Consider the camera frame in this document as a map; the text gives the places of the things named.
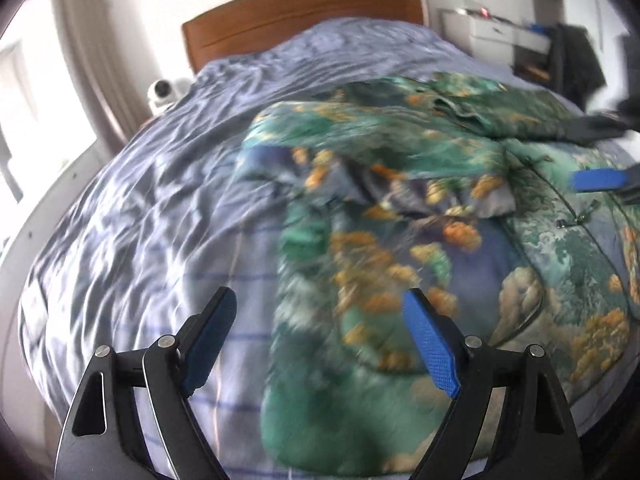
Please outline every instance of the zipper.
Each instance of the zipper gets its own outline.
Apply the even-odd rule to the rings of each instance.
[[[564,198],[562,193],[560,193],[558,191],[558,188],[556,186],[554,186],[551,182],[549,182],[546,179],[546,177],[544,177],[534,167],[534,165],[538,164],[539,162],[551,162],[553,160],[553,159],[551,159],[551,157],[544,156],[544,157],[539,158],[537,160],[533,160],[530,157],[526,157],[524,159],[524,161],[523,161],[517,155],[515,155],[513,152],[510,152],[510,153],[511,153],[511,155],[515,156],[520,161],[520,163],[522,164],[522,169],[523,170],[531,170],[531,172],[536,177],[538,177],[540,180],[542,180],[542,182],[547,184],[552,189],[552,191],[562,201],[564,206],[568,209],[569,213],[573,217],[573,219],[574,219],[573,222],[571,222],[571,221],[568,222],[565,219],[558,219],[556,221],[556,227],[558,227],[559,229],[565,229],[565,228],[571,228],[571,227],[581,227],[582,229],[584,229],[584,231],[587,233],[588,237],[591,239],[592,243],[598,248],[598,251],[600,252],[600,254],[604,257],[604,259],[606,259],[607,263],[609,264],[609,267],[612,270],[612,273],[615,274],[618,277],[618,279],[620,280],[620,283],[623,283],[622,277],[618,274],[618,271],[616,270],[616,267],[614,266],[613,262],[611,261],[609,256],[607,256],[607,253],[605,253],[605,251],[602,249],[602,247],[600,246],[600,244],[596,240],[595,236],[591,233],[591,231],[589,231],[589,229],[585,225],[591,219],[591,215],[593,214],[593,212],[595,212],[600,207],[600,205],[601,205],[600,202],[598,200],[593,200],[591,202],[591,204],[587,207],[587,209],[582,211],[580,214],[576,214],[575,209]],[[624,212],[623,212],[623,215],[625,216],[625,218],[627,218],[627,222],[628,222],[628,217],[626,216],[626,214]],[[630,300],[629,300],[629,294],[628,294],[628,291],[626,289],[627,289],[626,287],[624,287],[624,286],[622,287],[622,290],[624,291],[626,308],[628,309],[628,311],[631,311],[631,303],[630,303]]]

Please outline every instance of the blanket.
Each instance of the blanket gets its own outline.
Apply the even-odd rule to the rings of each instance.
[[[465,335],[541,344],[570,402],[622,355],[640,312],[638,211],[572,192],[571,173],[607,156],[526,142],[562,138],[571,116],[545,91],[441,73],[350,83],[254,119],[236,178],[288,194],[261,417],[272,456],[340,476],[416,467],[449,400],[402,323],[414,286]]]

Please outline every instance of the drawer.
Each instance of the drawer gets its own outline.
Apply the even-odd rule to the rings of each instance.
[[[551,40],[547,36],[523,28],[517,31],[515,43],[540,54],[548,54],[551,47]]]
[[[511,43],[475,38],[472,50],[473,57],[480,61],[494,65],[513,67],[514,49]]]
[[[475,38],[503,43],[514,43],[515,41],[515,30],[511,25],[479,18],[471,19],[471,35]]]

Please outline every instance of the bed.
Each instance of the bed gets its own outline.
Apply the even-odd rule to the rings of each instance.
[[[533,88],[462,54],[428,24],[427,0],[236,0],[184,24],[196,82],[88,186],[22,294],[20,345],[60,421],[97,346],[148,346],[226,285],[238,295],[238,318],[191,398],[204,435],[233,478],[319,476],[277,464],[261,443],[287,194],[276,182],[235,179],[234,170],[254,117],[283,100],[434,72]],[[622,357],[572,407],[580,434],[623,398],[640,346],[630,330]],[[150,455],[170,475],[147,402],[138,403]]]

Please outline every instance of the metal screw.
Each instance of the metal screw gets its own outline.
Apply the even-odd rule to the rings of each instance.
[[[158,346],[160,348],[169,348],[169,346],[173,346],[175,343],[175,337],[172,335],[163,335],[160,339],[158,339]]]
[[[482,339],[477,335],[468,335],[465,337],[465,345],[469,348],[480,348],[482,346]]]
[[[98,346],[98,348],[95,349],[94,355],[96,357],[105,357],[105,356],[109,355],[110,351],[111,351],[111,348],[109,348],[108,345],[101,345],[101,346]]]
[[[531,345],[529,347],[529,353],[533,355],[533,357],[542,357],[545,354],[545,349],[540,345]]]

